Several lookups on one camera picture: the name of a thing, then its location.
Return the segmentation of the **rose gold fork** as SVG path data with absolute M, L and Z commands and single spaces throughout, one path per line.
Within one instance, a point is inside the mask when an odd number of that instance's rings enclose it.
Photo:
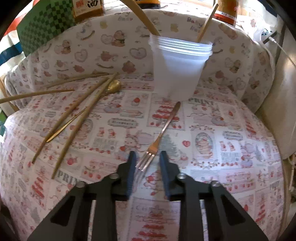
M 144 173 L 146 171 L 146 169 L 148 168 L 148 166 L 150 165 L 150 163 L 152 162 L 152 160 L 154 159 L 154 157 L 156 156 L 158 149 L 159 149 L 160 141 L 161 141 L 166 129 L 168 128 L 169 124 L 172 122 L 175 115 L 179 111 L 180 106 L 181 106 L 181 102 L 178 101 L 175 104 L 175 106 L 173 107 L 172 111 L 170 112 L 170 115 L 169 115 L 168 119 L 166 120 L 165 125 L 162 128 L 160 134 L 158 135 L 156 140 L 148 147 L 147 151 L 142 156 L 142 159 L 140 161 L 138 161 L 138 163 L 136 164 L 135 167 L 140 172 Z

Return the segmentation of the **gold spoon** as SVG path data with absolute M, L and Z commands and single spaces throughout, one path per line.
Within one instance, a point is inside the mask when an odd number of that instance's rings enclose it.
M 105 97 L 109 94 L 113 94 L 116 93 L 120 90 L 121 88 L 121 83 L 119 80 L 113 80 L 107 90 L 102 94 L 102 97 Z M 81 112 L 79 112 L 78 114 L 76 114 L 75 116 L 73 116 L 65 125 L 63 125 L 61 128 L 59 128 L 47 141 L 46 143 L 50 142 L 51 140 L 53 140 L 55 137 L 57 137 L 61 132 L 63 132 L 63 130 L 66 129 L 66 127 L 71 124 L 79 115 L 81 115 L 87 107 L 85 107 L 84 109 L 81 110 Z

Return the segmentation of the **printed patterned tablecloth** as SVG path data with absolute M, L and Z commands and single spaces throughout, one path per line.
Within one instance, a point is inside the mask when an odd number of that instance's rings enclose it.
M 182 102 L 160 150 L 197 181 L 218 180 L 269 240 L 280 231 L 284 180 L 272 133 L 255 116 L 274 78 L 271 53 L 241 30 L 212 21 L 204 35 L 213 53 L 197 86 Z M 55 94 L 16 101 L 1 142 L 1 198 L 20 240 L 26 240 L 78 182 L 93 183 L 116 171 L 134 151 L 142 157 L 175 102 L 156 93 L 149 31 L 130 11 L 76 25 L 27 56 L 5 76 L 10 95 L 47 88 Z M 70 124 L 46 145 L 62 114 L 99 78 L 118 73 L 121 91 L 97 102 L 58 172 L 53 170 L 74 130 Z

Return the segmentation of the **beige cabinet panel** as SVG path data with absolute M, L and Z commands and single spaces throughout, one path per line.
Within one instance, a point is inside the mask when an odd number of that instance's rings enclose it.
M 295 153 L 295 38 L 287 27 L 272 46 L 277 48 L 272 87 L 257 116 L 273 133 L 281 157 Z

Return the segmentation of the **white plastic cup stack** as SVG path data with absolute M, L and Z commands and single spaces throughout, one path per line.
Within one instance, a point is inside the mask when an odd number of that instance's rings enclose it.
M 206 61 L 213 54 L 211 42 L 196 43 L 151 34 L 154 93 L 186 101 L 198 85 Z

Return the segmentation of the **striped hanging cloth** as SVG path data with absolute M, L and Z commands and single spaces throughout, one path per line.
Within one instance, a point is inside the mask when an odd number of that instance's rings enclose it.
M 20 40 L 17 33 L 17 26 L 25 15 L 39 1 L 30 1 L 26 7 L 23 7 L 8 27 L 1 39 L 1 72 L 7 72 L 24 59 L 25 55 L 21 48 Z

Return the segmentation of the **wooden chopstick in cup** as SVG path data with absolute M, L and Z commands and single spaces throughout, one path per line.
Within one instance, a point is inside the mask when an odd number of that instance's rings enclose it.
M 196 39 L 196 43 L 200 43 L 206 30 L 208 29 L 209 25 L 210 25 L 210 22 L 218 8 L 219 4 L 218 3 L 215 3 L 212 10 L 211 10 L 211 13 L 210 15 L 208 16 L 208 18 L 205 20 L 203 26 L 201 27 L 201 30 L 200 30 L 200 33 L 199 35 L 197 36 L 197 39 Z
M 147 17 L 144 11 L 137 5 L 133 0 L 120 0 L 127 7 L 129 7 L 132 12 L 142 21 L 146 28 L 150 31 L 151 34 L 155 36 L 160 36 L 159 31 L 155 28 L 152 21 Z

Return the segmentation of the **green checkered box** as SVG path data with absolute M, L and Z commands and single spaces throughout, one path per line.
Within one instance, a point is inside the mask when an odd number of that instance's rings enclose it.
M 16 30 L 23 53 L 28 56 L 74 25 L 72 1 L 38 1 Z

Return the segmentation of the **small red-capped sauce bottle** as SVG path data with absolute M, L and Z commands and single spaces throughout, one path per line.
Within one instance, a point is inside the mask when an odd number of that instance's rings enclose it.
M 238 11 L 238 0 L 216 0 L 218 8 L 215 11 L 214 18 L 235 26 Z

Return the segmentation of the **clear liquor bottle amber liquid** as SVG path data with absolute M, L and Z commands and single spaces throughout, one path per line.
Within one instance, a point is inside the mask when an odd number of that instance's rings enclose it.
M 104 13 L 103 0 L 73 0 L 73 16 L 76 23 Z

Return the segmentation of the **dark sauce bottle yellow label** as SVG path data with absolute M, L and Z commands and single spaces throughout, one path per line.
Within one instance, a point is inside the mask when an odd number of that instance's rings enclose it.
M 135 0 L 136 4 L 141 9 L 160 9 L 160 1 L 159 0 Z

